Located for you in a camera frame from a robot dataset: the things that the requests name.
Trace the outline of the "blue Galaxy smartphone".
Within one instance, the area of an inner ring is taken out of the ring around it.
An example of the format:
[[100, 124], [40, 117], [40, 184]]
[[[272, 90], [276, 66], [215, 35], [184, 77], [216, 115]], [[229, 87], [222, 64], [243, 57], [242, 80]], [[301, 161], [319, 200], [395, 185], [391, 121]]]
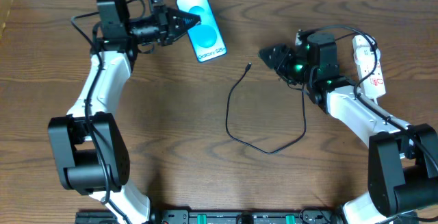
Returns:
[[199, 15], [201, 21], [188, 30], [196, 59], [200, 63], [213, 60], [227, 53], [209, 0], [176, 0], [179, 10]]

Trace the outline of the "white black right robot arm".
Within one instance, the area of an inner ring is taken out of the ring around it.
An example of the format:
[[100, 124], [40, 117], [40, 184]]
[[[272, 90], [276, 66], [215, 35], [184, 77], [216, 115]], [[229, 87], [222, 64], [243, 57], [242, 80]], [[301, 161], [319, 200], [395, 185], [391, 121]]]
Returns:
[[437, 204], [437, 132], [397, 119], [341, 75], [334, 35], [298, 32], [294, 48], [277, 44], [258, 56], [288, 84], [305, 85], [310, 100], [368, 148], [368, 190], [340, 206], [331, 223], [437, 221], [417, 215]]

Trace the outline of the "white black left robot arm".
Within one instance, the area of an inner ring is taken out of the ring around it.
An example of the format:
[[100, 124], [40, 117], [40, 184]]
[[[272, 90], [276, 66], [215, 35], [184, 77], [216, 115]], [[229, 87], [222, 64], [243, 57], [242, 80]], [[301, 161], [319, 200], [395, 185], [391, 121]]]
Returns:
[[199, 15], [169, 8], [163, 0], [135, 1], [142, 13], [131, 18], [128, 0], [96, 0], [100, 19], [86, 37], [88, 78], [66, 115], [48, 125], [61, 185], [110, 210], [96, 223], [161, 223], [161, 214], [131, 181], [129, 152], [114, 115], [140, 47], [171, 45], [201, 22]]

